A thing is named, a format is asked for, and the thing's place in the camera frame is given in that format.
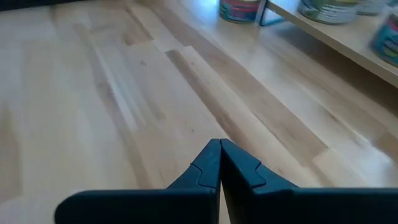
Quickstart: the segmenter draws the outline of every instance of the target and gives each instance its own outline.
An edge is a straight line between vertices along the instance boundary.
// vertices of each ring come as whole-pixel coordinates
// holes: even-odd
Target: green can
[[[361,0],[301,0],[298,11],[324,24],[346,24],[356,18]]]
[[[238,23],[256,21],[260,0],[220,0],[220,17]]]

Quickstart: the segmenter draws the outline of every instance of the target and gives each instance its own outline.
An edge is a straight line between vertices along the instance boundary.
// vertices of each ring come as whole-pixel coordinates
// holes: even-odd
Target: tin can
[[[220,0],[220,17],[230,22],[256,21],[260,0]]]
[[[371,47],[386,62],[398,67],[398,13],[392,13],[374,37]]]
[[[364,16],[376,16],[387,5],[387,0],[365,0],[359,5],[358,14]]]
[[[361,0],[301,0],[298,11],[324,24],[346,24],[355,19],[360,3]]]

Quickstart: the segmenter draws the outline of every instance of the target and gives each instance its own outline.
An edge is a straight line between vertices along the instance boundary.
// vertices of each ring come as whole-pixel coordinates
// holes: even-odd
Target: wooden floor
[[[398,187],[398,89],[292,24],[217,7],[1,12],[0,223],[52,223],[85,189],[164,188],[211,138],[302,187]]]

